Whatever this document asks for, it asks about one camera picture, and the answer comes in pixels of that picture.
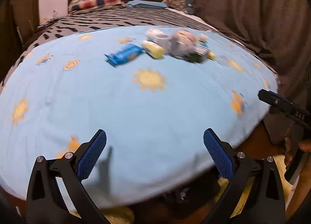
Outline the person's right hand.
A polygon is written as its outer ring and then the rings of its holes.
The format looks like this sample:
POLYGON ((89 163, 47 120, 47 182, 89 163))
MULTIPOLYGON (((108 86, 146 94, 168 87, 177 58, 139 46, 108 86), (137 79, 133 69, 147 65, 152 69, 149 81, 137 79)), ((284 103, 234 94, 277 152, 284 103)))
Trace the person's right hand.
POLYGON ((298 149, 304 152, 310 152, 310 139, 298 140, 298 131, 295 126, 292 125, 285 133, 284 163, 286 169, 292 164, 294 155, 298 149))

